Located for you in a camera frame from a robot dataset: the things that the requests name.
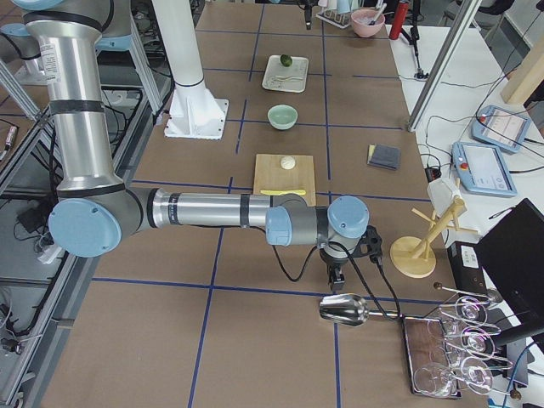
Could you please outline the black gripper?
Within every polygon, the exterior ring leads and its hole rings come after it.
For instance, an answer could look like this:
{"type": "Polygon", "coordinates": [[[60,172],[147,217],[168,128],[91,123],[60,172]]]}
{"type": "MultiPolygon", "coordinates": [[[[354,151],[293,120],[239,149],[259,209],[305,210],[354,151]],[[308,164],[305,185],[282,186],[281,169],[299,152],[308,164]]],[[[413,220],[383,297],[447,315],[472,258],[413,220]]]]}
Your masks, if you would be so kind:
{"type": "Polygon", "coordinates": [[[342,267],[348,262],[345,251],[333,250],[330,247],[320,249],[320,258],[325,262],[328,274],[328,286],[331,290],[340,291],[345,284],[342,267]]]}
{"type": "Polygon", "coordinates": [[[312,26],[312,11],[311,9],[317,5],[317,0],[299,0],[299,8],[304,10],[304,20],[307,30],[312,26]]]}

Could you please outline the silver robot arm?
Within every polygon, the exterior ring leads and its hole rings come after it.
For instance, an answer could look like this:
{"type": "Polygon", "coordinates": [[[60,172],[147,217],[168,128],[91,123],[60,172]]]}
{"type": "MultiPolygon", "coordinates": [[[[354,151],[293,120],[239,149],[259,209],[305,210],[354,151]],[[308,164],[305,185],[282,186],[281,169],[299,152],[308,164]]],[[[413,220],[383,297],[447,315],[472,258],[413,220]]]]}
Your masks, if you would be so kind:
{"type": "Polygon", "coordinates": [[[369,212],[346,195],[311,207],[294,193],[280,196],[183,194],[129,189],[115,173],[96,49],[104,34],[130,20],[116,1],[21,1],[23,21],[39,45],[49,112],[61,149],[63,179],[48,218],[54,241],[81,258],[115,249],[130,235],[166,225],[262,230],[273,246],[320,251],[331,286],[366,241],[369,212]]]}

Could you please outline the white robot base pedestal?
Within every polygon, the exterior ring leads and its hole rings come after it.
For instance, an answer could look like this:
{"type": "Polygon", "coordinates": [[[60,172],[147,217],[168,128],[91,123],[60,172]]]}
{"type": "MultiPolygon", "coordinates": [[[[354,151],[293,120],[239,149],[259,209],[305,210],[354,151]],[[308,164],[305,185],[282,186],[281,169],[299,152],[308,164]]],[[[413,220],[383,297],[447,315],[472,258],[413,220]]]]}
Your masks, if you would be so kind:
{"type": "Polygon", "coordinates": [[[229,108],[207,88],[188,1],[153,2],[174,82],[165,135],[169,138],[219,140],[229,108]]]}

